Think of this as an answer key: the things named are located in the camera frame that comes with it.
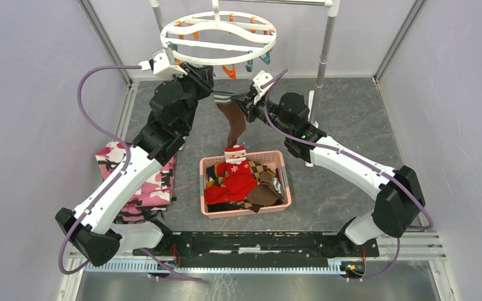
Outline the brown striped-cuff sock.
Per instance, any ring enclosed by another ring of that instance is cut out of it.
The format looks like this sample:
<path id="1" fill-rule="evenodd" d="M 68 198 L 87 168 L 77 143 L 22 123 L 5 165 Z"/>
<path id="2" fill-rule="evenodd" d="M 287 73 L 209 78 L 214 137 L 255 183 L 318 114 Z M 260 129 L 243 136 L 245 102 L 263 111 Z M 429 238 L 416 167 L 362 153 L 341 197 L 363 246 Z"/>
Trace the brown striped-cuff sock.
<path id="1" fill-rule="evenodd" d="M 227 136 L 227 147 L 233 147 L 237 145 L 238 138 L 245 132 L 245 115 L 234 102 L 240 100 L 241 94 L 235 94 L 233 92 L 215 91 L 213 92 L 213 99 L 226 119 L 228 120 L 230 130 Z"/>

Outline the teal front clip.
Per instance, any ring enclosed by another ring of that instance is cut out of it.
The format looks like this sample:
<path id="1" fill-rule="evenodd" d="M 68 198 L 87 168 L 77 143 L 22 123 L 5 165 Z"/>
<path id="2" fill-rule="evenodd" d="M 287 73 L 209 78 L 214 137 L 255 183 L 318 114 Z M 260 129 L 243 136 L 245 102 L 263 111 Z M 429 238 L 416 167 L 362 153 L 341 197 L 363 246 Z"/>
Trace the teal front clip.
<path id="1" fill-rule="evenodd" d="M 247 72 L 252 73 L 254 68 L 254 60 L 250 59 L 245 62 L 245 69 Z"/>

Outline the pink camouflage folded garment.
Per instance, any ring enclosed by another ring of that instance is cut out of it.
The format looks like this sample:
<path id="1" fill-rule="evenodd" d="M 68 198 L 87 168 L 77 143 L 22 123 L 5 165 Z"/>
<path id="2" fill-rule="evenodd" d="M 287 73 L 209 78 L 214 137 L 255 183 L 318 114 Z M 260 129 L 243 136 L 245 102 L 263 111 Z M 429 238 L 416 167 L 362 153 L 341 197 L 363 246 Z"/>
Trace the pink camouflage folded garment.
<path id="1" fill-rule="evenodd" d="M 109 142 L 97 151 L 95 160 L 104 179 L 122 162 L 124 155 L 124 147 L 119 142 Z M 157 215 L 163 216 L 163 212 L 174 201 L 175 165 L 176 156 L 173 156 L 134 193 L 115 217 L 114 223 L 138 224 L 152 221 Z"/>

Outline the white round clip hanger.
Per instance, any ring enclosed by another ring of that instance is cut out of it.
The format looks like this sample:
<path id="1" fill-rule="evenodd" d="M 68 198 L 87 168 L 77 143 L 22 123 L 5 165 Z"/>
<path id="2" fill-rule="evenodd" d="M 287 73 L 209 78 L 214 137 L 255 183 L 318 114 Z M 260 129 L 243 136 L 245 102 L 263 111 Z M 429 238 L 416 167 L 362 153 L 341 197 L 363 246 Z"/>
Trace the white round clip hanger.
<path id="1" fill-rule="evenodd" d="M 192 64 L 236 65 L 259 58 L 268 63 L 277 42 L 277 29 L 260 16 L 224 11 L 218 1 L 212 1 L 211 11 L 164 25 L 160 39 L 177 60 Z"/>

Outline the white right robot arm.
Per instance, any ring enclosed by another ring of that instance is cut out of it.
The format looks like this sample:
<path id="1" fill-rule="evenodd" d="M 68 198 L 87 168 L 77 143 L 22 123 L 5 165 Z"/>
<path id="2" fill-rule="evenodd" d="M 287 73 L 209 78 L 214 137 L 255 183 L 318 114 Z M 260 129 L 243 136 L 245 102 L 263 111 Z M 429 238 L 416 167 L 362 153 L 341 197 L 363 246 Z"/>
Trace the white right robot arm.
<path id="1" fill-rule="evenodd" d="M 353 256 L 372 238 L 400 238 L 416 228 L 413 222 L 425 201 L 411 167 L 385 166 L 342 146 L 309 122 L 309 108 L 298 93 L 285 93 L 279 103 L 255 98 L 256 94 L 249 92 L 232 100 L 248 122 L 259 119 L 282 134 L 294 157 L 337 174 L 374 200 L 369 213 L 353 218 L 341 229 L 337 246 L 342 254 Z"/>

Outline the orange front clip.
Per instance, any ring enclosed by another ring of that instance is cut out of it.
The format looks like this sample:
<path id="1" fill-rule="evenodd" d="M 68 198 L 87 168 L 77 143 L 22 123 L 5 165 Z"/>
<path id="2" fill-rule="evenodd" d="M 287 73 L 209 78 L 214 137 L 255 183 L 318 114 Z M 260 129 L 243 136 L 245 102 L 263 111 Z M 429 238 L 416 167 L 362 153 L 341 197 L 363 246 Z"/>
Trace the orange front clip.
<path id="1" fill-rule="evenodd" d="M 237 70 L 235 64 L 223 65 L 222 70 L 231 80 L 237 79 Z"/>

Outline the pink plastic basket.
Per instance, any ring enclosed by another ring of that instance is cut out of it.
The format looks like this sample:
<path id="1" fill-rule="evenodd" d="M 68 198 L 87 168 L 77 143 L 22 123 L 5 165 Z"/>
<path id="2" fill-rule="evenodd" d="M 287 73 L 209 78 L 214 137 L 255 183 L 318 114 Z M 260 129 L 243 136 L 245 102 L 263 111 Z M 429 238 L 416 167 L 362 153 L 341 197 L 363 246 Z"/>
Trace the pink plastic basket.
<path id="1" fill-rule="evenodd" d="M 278 150 L 252 152 L 239 167 L 225 156 L 200 161 L 200 208 L 209 218 L 283 211 L 292 203 Z"/>

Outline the argyle patterned sock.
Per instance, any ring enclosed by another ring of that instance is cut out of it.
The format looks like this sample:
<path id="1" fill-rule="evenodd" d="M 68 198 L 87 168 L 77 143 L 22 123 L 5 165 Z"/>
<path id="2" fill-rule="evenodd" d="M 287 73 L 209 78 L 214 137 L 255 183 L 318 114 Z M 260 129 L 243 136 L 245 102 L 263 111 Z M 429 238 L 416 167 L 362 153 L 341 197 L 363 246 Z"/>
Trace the argyle patterned sock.
<path id="1" fill-rule="evenodd" d="M 249 193 L 257 188 L 262 176 L 277 179 L 278 173 L 267 165 L 244 160 L 241 163 L 217 163 L 206 169 L 206 175 L 204 202 L 209 213 L 243 209 L 258 213 L 264 206 L 257 204 Z"/>

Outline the red santa sock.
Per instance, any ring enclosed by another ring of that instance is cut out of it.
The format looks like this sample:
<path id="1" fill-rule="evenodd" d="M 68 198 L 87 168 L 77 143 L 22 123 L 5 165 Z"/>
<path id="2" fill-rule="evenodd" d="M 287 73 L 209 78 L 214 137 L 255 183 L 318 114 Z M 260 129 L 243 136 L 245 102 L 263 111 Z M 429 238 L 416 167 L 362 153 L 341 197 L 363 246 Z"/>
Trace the red santa sock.
<path id="1" fill-rule="evenodd" d="M 223 162 L 206 169 L 208 184 L 204 190 L 207 205 L 243 201 L 258 184 L 253 175 L 245 147 L 225 148 Z"/>

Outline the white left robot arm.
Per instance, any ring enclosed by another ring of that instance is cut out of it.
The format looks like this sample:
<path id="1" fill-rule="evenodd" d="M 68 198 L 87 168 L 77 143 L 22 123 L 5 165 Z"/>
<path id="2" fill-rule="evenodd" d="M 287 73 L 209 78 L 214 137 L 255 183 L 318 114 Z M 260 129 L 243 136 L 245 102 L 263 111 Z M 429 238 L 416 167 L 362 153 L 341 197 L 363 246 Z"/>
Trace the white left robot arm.
<path id="1" fill-rule="evenodd" d="M 108 65 L 90 70 L 81 79 L 77 102 L 82 103 L 82 88 L 87 78 L 101 70 L 152 70 L 167 78 L 152 99 L 152 117 L 132 145 L 93 124 L 99 132 L 121 143 L 125 154 L 110 176 L 74 209 L 62 208 L 55 219 L 65 234 L 61 249 L 71 243 L 95 267 L 110 261 L 120 251 L 150 249 L 167 254 L 172 239 L 159 221 L 115 224 L 121 209 L 137 190 L 160 171 L 185 143 L 192 130 L 198 102 L 213 91 L 213 67 L 187 62 L 160 67 L 157 59 L 138 65 Z"/>

